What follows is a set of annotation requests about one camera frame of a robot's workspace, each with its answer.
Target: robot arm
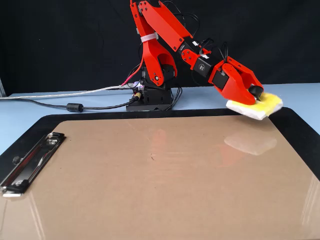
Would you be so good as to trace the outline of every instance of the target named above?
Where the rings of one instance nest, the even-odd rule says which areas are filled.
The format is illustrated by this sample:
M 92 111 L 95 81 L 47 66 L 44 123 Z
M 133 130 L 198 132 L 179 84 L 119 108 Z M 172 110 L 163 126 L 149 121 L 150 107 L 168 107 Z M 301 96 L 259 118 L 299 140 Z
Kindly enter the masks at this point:
M 177 67 L 171 54 L 159 44 L 157 32 L 163 40 L 177 52 L 181 59 L 198 72 L 226 99 L 245 105 L 253 105 L 264 89 L 254 73 L 231 57 L 216 59 L 158 0 L 130 1 L 131 12 L 143 42 L 143 58 L 146 66 L 144 74 L 155 87 L 162 87 L 168 79 L 164 66 Z

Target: brown clipboard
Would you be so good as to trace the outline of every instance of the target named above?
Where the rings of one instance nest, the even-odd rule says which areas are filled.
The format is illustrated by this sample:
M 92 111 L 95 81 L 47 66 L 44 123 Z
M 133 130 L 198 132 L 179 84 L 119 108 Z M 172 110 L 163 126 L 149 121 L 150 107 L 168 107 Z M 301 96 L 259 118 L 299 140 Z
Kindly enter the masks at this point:
M 320 183 L 270 119 L 63 121 L 4 239 L 317 239 Z

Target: yellow sponge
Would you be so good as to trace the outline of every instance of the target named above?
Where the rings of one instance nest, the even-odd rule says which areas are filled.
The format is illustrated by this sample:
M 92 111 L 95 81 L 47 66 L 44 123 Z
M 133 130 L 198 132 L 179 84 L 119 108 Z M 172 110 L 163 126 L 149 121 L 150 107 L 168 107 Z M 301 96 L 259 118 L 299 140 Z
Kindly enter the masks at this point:
M 283 106 L 284 103 L 278 96 L 266 92 L 263 93 L 260 100 L 256 100 L 253 105 L 245 105 L 232 100 L 226 103 L 228 109 L 256 120 L 269 117 L 271 114 L 279 111 Z

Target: light blue table surface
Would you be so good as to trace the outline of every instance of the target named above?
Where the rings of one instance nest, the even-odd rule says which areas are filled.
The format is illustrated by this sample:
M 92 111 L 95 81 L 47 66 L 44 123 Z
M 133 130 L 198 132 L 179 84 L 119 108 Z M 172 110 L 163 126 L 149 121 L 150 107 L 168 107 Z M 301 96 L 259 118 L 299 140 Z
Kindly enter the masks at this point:
M 273 84 L 265 85 L 264 89 L 267 93 L 279 96 L 285 107 L 294 110 L 320 134 L 320 83 Z M 47 94 L 57 93 L 24 93 L 13 94 L 12 96 Z M 85 107 L 106 107 L 128 102 L 131 94 L 131 90 L 109 90 L 77 97 L 38 99 L 38 101 L 55 105 L 79 103 Z M 214 87 L 185 87 L 174 110 L 221 109 L 226 107 L 226 102 L 227 100 Z M 86 111 L 86 113 L 124 111 L 126 111 L 126 108 L 121 107 L 104 111 Z M 0 154 L 40 118 L 56 114 L 72 113 L 65 109 L 43 107 L 29 102 L 0 101 Z

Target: zip tie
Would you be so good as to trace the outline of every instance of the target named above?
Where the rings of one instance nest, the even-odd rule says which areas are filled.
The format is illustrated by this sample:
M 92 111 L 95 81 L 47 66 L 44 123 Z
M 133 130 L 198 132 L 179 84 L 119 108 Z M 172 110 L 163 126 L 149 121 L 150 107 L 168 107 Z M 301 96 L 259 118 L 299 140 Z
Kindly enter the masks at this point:
M 152 34 L 149 34 L 149 35 L 145 35 L 145 36 L 142 36 L 141 37 L 141 42 L 146 42 L 146 41 L 149 41 L 149 40 L 152 40 L 152 39 L 156 39 L 157 38 L 157 35 L 155 33 L 152 33 Z

